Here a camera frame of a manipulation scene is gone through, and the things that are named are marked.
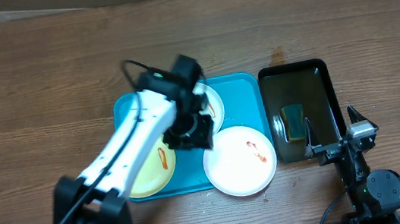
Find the white plate with sauce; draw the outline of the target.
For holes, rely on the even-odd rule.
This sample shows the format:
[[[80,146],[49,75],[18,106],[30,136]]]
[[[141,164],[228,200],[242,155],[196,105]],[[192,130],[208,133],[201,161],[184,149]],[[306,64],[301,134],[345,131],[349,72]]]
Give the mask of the white plate with sauce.
[[[195,85],[193,93],[197,95],[206,94],[208,103],[206,108],[203,109],[200,114],[210,115],[214,124],[213,134],[218,133],[225,119],[225,110],[222,98],[220,98],[219,94],[212,87],[199,82]]]

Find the yellow green sponge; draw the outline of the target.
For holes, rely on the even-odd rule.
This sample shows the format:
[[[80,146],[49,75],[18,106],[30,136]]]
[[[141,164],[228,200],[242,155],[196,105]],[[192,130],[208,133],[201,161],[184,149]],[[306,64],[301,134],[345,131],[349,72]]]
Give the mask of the yellow green sponge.
[[[303,106],[293,103],[281,108],[287,141],[302,140],[305,138]]]

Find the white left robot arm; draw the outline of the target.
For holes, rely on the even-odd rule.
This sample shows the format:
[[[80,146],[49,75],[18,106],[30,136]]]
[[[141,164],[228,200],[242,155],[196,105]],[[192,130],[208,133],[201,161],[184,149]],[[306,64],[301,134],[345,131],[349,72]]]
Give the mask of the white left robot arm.
[[[127,201],[158,139],[174,150],[211,149],[208,99],[193,92],[203,76],[197,60],[179,55],[170,71],[145,66],[130,80],[135,99],[123,124],[78,178],[57,182],[53,224],[133,224]]]

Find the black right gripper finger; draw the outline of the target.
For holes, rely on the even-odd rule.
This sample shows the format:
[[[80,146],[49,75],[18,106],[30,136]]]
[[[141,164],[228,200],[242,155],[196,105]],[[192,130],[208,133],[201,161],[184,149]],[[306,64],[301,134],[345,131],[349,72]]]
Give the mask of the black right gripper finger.
[[[312,129],[312,124],[309,118],[304,119],[304,130],[305,130],[305,153],[304,155],[309,158],[313,157],[317,149],[321,147],[321,143],[318,141],[317,136]]]
[[[347,106],[350,122],[356,124],[357,122],[364,121],[367,118],[360,114],[352,105]]]

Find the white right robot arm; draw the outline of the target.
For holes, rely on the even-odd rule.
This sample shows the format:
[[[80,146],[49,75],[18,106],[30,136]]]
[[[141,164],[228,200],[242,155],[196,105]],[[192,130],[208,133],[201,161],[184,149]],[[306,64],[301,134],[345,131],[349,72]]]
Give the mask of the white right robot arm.
[[[372,171],[364,153],[375,147],[379,126],[362,116],[353,106],[347,108],[351,124],[336,144],[320,144],[310,119],[305,124],[305,156],[317,158],[320,166],[333,164],[344,191],[326,208],[319,224],[325,221],[344,196],[349,196],[354,211],[331,224],[400,224],[400,175],[388,169]]]

